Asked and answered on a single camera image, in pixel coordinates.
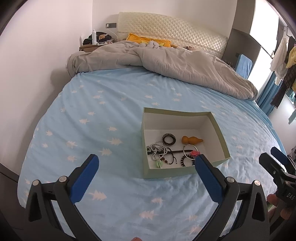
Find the green box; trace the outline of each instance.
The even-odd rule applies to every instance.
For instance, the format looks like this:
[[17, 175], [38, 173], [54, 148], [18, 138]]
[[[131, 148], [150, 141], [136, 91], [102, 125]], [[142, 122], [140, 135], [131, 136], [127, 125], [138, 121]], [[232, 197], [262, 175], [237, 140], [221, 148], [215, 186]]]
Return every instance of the green box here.
[[[142, 118], [142, 148], [144, 179], [183, 176], [196, 173], [192, 161], [185, 158], [185, 167], [180, 164], [183, 152], [174, 154], [177, 164], [163, 163], [162, 168], [156, 166], [152, 155], [147, 155], [147, 146], [161, 141], [162, 136], [171, 133], [176, 137], [176, 143], [169, 146], [172, 150], [182, 150], [182, 136], [196, 136], [204, 141], [196, 145], [198, 150], [206, 156], [209, 162], [218, 166], [230, 158], [222, 132], [211, 112], [182, 112], [144, 107]], [[172, 155], [165, 158], [171, 162]]]

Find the yellow garment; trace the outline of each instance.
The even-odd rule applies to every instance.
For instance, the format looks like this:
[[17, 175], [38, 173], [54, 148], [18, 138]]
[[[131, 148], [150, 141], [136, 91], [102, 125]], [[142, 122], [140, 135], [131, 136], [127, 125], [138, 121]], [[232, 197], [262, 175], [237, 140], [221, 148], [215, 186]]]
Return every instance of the yellow garment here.
[[295, 92], [296, 94], [296, 80], [294, 81], [293, 85], [292, 85], [292, 90]]
[[164, 46], [164, 47], [170, 47], [170, 44], [172, 43], [170, 40], [166, 40], [166, 39], [150, 39], [150, 38], [146, 38], [146, 37], [139, 37], [138, 35], [135, 35], [135, 34], [132, 34], [132, 33], [128, 34], [128, 38], [126, 40], [136, 42], [138, 44], [141, 44], [141, 43], [148, 44], [149, 41], [155, 41], [160, 46]]
[[294, 64], [296, 64], [296, 47], [292, 48], [291, 52], [289, 53], [289, 60], [286, 68], [291, 68]]

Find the power socket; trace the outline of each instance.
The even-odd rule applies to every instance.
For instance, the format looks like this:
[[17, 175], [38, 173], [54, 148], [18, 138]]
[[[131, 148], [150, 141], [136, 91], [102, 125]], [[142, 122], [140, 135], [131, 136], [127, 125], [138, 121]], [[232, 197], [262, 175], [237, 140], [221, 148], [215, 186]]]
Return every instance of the power socket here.
[[116, 23], [106, 23], [106, 28], [116, 28]]

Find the silver bolt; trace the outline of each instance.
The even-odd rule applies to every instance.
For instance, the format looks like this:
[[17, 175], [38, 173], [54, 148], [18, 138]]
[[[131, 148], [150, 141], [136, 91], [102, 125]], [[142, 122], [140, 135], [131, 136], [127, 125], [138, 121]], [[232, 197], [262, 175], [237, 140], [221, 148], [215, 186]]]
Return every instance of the silver bolt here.
[[254, 184], [255, 184], [256, 186], [260, 186], [260, 185], [261, 185], [261, 183], [260, 183], [258, 180], [255, 180], [255, 181], [254, 181]]
[[229, 183], [233, 183], [234, 182], [234, 178], [233, 177], [227, 177], [226, 180]]
[[61, 177], [59, 178], [59, 181], [60, 181], [61, 183], [65, 182], [66, 180], [67, 180], [67, 177], [66, 177], [66, 176], [61, 176]]
[[39, 181], [38, 180], [35, 180], [32, 182], [33, 186], [37, 186], [39, 184]]

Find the orange figurine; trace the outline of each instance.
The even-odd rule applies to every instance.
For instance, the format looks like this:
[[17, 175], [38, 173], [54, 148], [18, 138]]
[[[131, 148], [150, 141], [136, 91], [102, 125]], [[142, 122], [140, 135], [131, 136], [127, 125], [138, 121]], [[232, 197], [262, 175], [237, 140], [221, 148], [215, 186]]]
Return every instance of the orange figurine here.
[[182, 137], [183, 144], [196, 145], [197, 143], [201, 143], [201, 142], [203, 142], [203, 139], [199, 139], [197, 137], [190, 137], [190, 138], [188, 138], [187, 136]]

